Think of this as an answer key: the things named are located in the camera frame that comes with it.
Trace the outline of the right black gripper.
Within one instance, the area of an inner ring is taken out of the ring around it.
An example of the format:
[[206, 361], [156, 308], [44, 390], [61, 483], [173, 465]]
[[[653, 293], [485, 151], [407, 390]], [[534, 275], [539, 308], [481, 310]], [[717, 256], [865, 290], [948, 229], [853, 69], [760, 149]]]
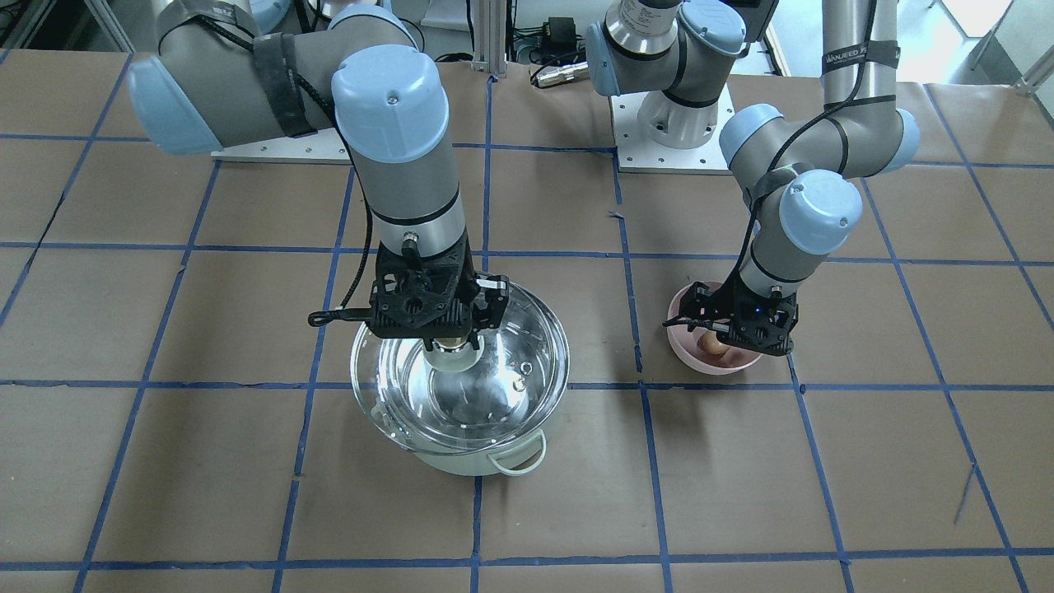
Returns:
[[436, 340], [464, 340], [465, 352], [482, 353], [479, 331], [497, 329], [511, 301], [511, 280], [474, 269], [467, 236], [424, 258], [417, 243], [398, 251], [380, 248], [366, 327], [382, 339], [419, 339], [432, 353]]

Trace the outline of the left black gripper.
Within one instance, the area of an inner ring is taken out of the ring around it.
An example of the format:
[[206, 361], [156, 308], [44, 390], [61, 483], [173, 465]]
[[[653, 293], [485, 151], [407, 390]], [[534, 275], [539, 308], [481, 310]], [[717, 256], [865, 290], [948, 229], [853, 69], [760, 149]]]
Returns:
[[778, 288], [761, 296], [735, 275], [717, 289], [694, 282], [683, 296], [685, 325], [705, 328], [723, 343], [768, 356], [793, 352], [790, 331], [798, 314], [797, 294]]

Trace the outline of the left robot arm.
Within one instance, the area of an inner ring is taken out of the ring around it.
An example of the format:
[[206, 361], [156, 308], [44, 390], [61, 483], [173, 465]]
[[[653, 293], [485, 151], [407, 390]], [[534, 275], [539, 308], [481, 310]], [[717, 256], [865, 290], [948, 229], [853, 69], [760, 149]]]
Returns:
[[[718, 143], [749, 211], [721, 286], [695, 282], [664, 327], [704, 328], [716, 341], [785, 356], [797, 293], [846, 243], [862, 213], [854, 179], [901, 169], [916, 154], [914, 116], [896, 104], [897, 4], [822, 3], [822, 111], [790, 121], [774, 105], [734, 113]], [[704, 143], [748, 23], [723, 1], [616, 1], [585, 35], [601, 96], [644, 93], [637, 118], [660, 145]]]

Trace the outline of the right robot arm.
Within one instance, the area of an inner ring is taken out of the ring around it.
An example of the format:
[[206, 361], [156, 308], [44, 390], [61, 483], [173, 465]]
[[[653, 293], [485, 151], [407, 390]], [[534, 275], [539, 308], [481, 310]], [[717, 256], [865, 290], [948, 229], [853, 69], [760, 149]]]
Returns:
[[482, 348], [509, 283], [477, 273], [433, 60], [379, 4], [354, 4], [328, 29], [264, 34], [241, 1], [165, 1], [158, 48], [128, 70], [147, 137], [170, 154], [338, 132], [379, 240], [367, 308], [340, 304], [312, 327], [362, 320], [428, 352]]

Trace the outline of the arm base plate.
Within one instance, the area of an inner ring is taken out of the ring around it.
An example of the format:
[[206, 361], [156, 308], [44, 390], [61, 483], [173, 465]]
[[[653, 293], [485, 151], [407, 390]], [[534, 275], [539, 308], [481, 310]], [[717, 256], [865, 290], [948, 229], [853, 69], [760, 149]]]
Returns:
[[305, 138], [270, 138], [225, 147], [211, 153], [218, 161], [243, 164], [350, 165], [345, 143], [335, 129], [321, 130]]
[[735, 113], [727, 86], [704, 108], [675, 104], [662, 91], [613, 96], [609, 104], [621, 172], [730, 175], [718, 140]]

